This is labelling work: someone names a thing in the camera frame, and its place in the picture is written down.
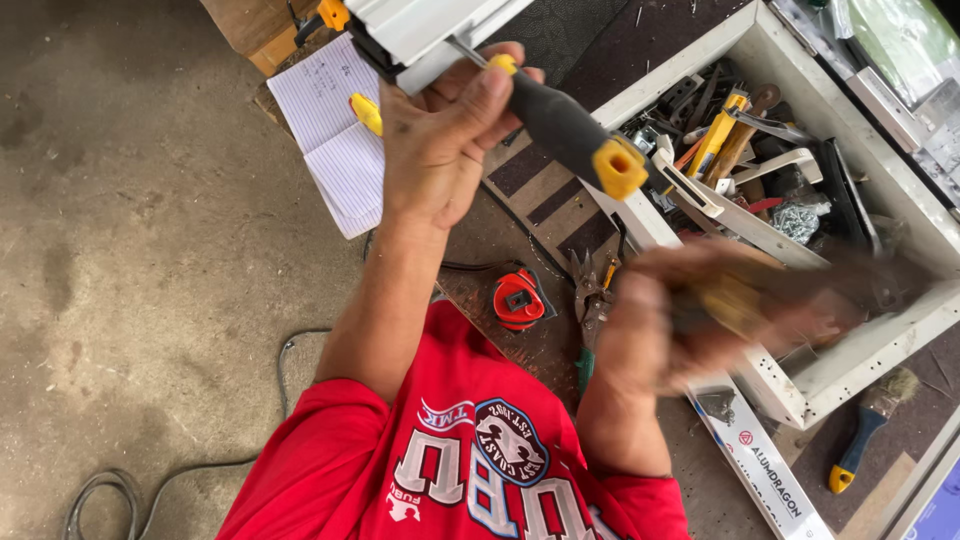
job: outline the screwdriver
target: screwdriver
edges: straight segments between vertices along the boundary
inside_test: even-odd
[[[603,129],[573,98],[531,79],[510,55],[487,61],[456,36],[446,42],[482,69],[498,65],[513,76],[510,110],[534,142],[573,174],[617,201],[646,182],[643,154],[621,135]]]

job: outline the notebook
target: notebook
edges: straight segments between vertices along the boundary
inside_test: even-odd
[[[383,140],[357,121],[349,97],[379,106],[378,76],[343,34],[267,81],[326,207],[347,239],[383,215]]]

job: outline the paintbrush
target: paintbrush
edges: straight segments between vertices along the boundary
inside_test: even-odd
[[[840,462],[830,471],[829,486],[833,493],[840,493],[847,489],[856,476],[867,451],[867,443],[874,432],[883,427],[890,420],[897,405],[910,401],[917,394],[920,381],[912,371],[905,367],[895,367],[883,379],[867,389],[867,393],[860,401],[859,426],[856,436],[847,447]]]

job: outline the hinge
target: hinge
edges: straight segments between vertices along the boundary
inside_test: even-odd
[[[787,32],[793,35],[793,37],[800,42],[806,53],[811,57],[817,56],[817,49],[813,47],[813,43],[810,42],[810,40],[798,27],[798,24],[809,24],[809,21],[803,19],[797,12],[781,8],[780,5],[778,5],[777,0],[771,0],[767,6],[770,7],[770,11],[774,13],[777,19],[783,23],[783,26],[786,27]]]

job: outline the blurred hand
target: blurred hand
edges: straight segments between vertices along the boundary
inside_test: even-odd
[[[484,58],[509,54],[523,64],[523,46],[498,43],[480,51]],[[543,82],[543,72],[523,68]],[[414,98],[381,81],[380,108],[386,172],[384,220],[428,225],[448,231],[467,213],[483,157],[520,127],[506,110],[514,83],[501,67],[481,70],[460,59]]]
[[[679,393],[690,378],[733,367],[751,343],[782,349],[798,332],[822,321],[811,308],[792,306],[765,313],[766,321],[751,335],[736,335],[712,320],[676,335],[668,291],[744,258],[776,263],[759,250],[728,240],[658,248],[630,261],[618,277],[610,317],[597,339],[594,376],[627,392]]]

